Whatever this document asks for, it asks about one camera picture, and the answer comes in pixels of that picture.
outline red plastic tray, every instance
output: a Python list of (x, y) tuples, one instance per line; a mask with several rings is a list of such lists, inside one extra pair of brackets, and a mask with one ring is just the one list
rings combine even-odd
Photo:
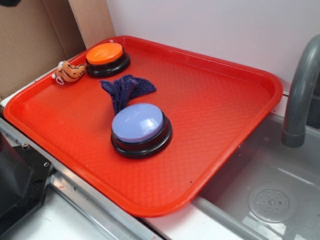
[[(170, 119), (165, 150), (141, 160), (118, 155), (110, 141), (111, 98), (100, 78), (87, 74), (65, 85), (48, 74), (17, 94), (4, 116), (135, 216), (161, 216), (189, 203), (283, 94), (280, 81), (262, 70), (131, 36), (105, 42), (120, 43), (131, 64), (104, 79), (132, 74), (156, 86), (129, 105), (154, 104)], [(86, 53), (71, 63), (84, 64)]]

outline sink drain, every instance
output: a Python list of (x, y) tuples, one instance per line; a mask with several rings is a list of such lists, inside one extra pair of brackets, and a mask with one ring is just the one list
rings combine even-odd
[(295, 196), (283, 186), (263, 184), (255, 187), (249, 195), (249, 207), (259, 219), (269, 223), (282, 223), (297, 212)]

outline stainless steel sink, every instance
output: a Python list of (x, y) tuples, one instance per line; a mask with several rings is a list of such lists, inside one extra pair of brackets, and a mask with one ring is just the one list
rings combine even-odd
[(199, 196), (267, 239), (319, 240), (320, 131), (307, 127), (304, 145), (289, 148), (282, 123), (271, 113)]

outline navy blue cloth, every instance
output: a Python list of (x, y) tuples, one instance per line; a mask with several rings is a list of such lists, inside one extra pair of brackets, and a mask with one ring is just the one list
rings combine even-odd
[(124, 75), (114, 81), (101, 80), (101, 87), (112, 98), (114, 114), (124, 109), (128, 102), (139, 96), (156, 91), (156, 87), (147, 79)]

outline plush toy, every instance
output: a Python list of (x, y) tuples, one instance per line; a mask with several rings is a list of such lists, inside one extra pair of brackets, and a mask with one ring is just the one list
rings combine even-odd
[(64, 81), (74, 83), (78, 81), (85, 73), (86, 66), (80, 64), (78, 66), (70, 65), (67, 61), (61, 61), (52, 75), (58, 84), (65, 84)]

